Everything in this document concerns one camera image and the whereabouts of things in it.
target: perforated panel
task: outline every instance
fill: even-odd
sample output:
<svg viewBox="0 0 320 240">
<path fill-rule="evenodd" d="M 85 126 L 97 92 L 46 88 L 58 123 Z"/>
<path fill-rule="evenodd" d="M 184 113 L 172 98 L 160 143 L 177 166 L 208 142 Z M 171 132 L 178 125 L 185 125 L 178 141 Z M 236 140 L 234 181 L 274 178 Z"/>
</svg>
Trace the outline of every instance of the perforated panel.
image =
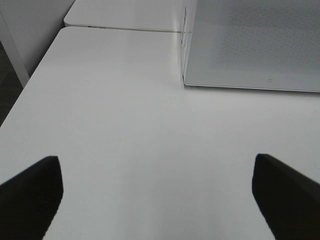
<svg viewBox="0 0 320 240">
<path fill-rule="evenodd" d="M 320 1 L 198 0 L 185 83 L 320 90 Z"/>
</svg>

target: white tabletop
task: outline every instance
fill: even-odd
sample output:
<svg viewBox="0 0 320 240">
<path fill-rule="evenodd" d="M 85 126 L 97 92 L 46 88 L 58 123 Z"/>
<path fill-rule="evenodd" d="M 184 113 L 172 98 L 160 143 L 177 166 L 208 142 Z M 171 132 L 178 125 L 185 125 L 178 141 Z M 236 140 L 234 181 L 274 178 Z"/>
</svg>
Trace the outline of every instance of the white tabletop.
<svg viewBox="0 0 320 240">
<path fill-rule="evenodd" d="M 0 127 L 0 183 L 60 159 L 45 240 L 272 240 L 251 192 L 256 154 L 320 181 L 319 95 L 184 88 L 177 37 L 58 34 Z"/>
<path fill-rule="evenodd" d="M 75 0 L 66 26 L 178 32 L 186 0 Z"/>
</svg>

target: white wall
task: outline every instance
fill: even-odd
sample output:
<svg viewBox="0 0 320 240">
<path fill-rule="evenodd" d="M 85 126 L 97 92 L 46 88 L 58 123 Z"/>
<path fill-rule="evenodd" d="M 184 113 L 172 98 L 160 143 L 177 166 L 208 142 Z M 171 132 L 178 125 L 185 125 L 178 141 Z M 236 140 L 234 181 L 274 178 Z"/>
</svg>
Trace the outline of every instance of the white wall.
<svg viewBox="0 0 320 240">
<path fill-rule="evenodd" d="M 15 46 L 31 75 L 58 31 L 74 0 L 0 0 L 0 13 L 14 44 L 3 46 L 10 57 Z"/>
</svg>

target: white desk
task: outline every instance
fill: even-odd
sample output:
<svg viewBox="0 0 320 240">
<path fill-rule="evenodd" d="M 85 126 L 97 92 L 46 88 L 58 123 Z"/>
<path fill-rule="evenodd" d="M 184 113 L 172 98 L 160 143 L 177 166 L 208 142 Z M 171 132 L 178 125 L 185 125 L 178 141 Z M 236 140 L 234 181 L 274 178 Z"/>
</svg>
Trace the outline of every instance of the white desk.
<svg viewBox="0 0 320 240">
<path fill-rule="evenodd" d="M 75 0 L 66 26 L 178 32 L 184 0 Z"/>
<path fill-rule="evenodd" d="M 60 158 L 45 240 L 272 240 L 251 192 L 256 154 L 320 182 L 319 95 L 184 89 L 177 35 L 58 34 L 0 127 L 0 183 Z"/>
</svg>

